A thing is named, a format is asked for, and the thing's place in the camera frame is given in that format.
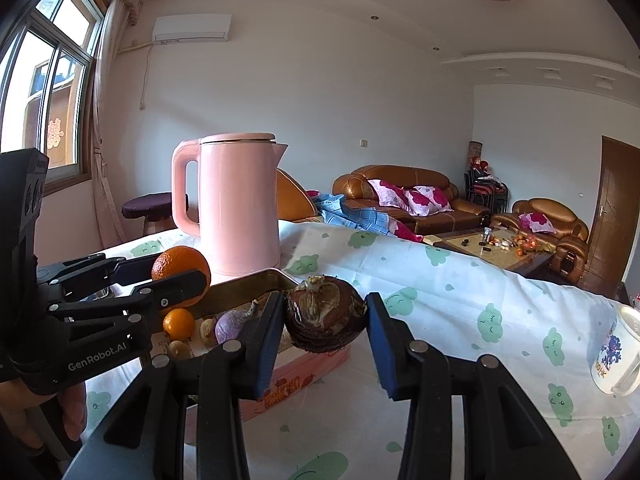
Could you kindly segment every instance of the white mug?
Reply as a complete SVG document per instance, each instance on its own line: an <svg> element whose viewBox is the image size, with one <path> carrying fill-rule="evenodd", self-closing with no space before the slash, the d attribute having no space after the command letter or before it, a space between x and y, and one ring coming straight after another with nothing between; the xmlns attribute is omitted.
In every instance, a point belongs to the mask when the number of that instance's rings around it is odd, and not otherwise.
<svg viewBox="0 0 640 480"><path fill-rule="evenodd" d="M640 312L620 306L591 377L606 394L627 396L640 384Z"/></svg>

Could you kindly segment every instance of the stool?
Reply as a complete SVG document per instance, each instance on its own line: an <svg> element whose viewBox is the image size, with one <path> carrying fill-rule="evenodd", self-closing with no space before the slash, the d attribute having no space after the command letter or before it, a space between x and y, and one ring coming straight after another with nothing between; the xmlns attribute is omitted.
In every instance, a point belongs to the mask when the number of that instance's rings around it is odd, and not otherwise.
<svg viewBox="0 0 640 480"><path fill-rule="evenodd" d="M189 196L186 196L187 210ZM132 198L122 205L122 216L127 219L145 217L142 235L153 235L175 229L171 210L171 193L153 193Z"/></svg>

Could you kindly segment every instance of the brown leather armchair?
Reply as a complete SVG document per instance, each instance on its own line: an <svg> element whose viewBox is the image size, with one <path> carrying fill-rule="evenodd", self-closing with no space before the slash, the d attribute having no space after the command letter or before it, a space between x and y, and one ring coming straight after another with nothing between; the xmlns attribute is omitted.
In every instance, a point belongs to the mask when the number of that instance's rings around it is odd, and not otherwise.
<svg viewBox="0 0 640 480"><path fill-rule="evenodd" d="M378 196L367 180L386 180L398 187L434 186L443 190L453 211L431 216L412 216L395 208L380 205ZM458 188L437 171L407 166L364 166L339 176L334 182L334 194L344 194L344 204L351 208L373 207L405 224L418 235L449 233L487 225L490 212L484 206L458 198Z"/></svg>
<svg viewBox="0 0 640 480"><path fill-rule="evenodd" d="M578 283L584 272L589 253L587 246L589 228L587 224L567 206L550 198L518 200L513 204L511 210L512 213L494 215L491 225L502 225L519 233L531 234L529 229L520 227L518 217L521 214L536 211L544 213L551 220L557 233L535 233L535 236L540 242L548 244L556 253L550 267L567 281L573 284Z"/></svg>
<svg viewBox="0 0 640 480"><path fill-rule="evenodd" d="M289 222L322 222L316 206L299 183L278 169L276 178L278 218Z"/></svg>

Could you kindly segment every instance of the mug logo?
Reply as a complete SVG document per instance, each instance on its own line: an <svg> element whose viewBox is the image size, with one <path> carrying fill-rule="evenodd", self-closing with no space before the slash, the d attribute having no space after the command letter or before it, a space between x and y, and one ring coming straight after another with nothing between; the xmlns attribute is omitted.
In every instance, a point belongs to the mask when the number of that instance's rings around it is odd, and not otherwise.
<svg viewBox="0 0 640 480"><path fill-rule="evenodd" d="M622 359L622 345L620 344L620 338L609 333L609 337L605 341L604 345L600 349L600 354L604 354L600 359L600 362L608 370L611 370L613 363L619 363Z"/></svg>

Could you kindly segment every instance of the chair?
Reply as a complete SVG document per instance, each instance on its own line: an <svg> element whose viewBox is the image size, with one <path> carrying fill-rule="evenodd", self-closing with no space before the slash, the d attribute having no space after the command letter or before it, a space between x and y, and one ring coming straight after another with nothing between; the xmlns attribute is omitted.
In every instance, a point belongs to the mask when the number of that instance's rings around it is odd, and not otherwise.
<svg viewBox="0 0 640 480"><path fill-rule="evenodd" d="M549 218L555 234L534 233L539 242L555 251L550 268L574 285L578 283L587 263L589 228L567 206L550 198L518 200L511 213L494 215L491 226L503 226L523 234L529 229L520 227L521 214L540 212Z"/></svg>
<svg viewBox="0 0 640 480"><path fill-rule="evenodd" d="M507 207L509 190L504 184L500 186L489 180L478 180L472 168L465 173L465 185L471 202L476 202L476 198L481 200L482 205L489 208L492 214L502 213Z"/></svg>
<svg viewBox="0 0 640 480"><path fill-rule="evenodd" d="M322 222L306 191L288 173L278 169L276 177L278 218L289 222Z"/></svg>
<svg viewBox="0 0 640 480"><path fill-rule="evenodd" d="M186 204L187 209L189 209L188 196ZM128 200L122 205L122 216L127 219L144 217L143 236L175 229L170 191L153 193Z"/></svg>

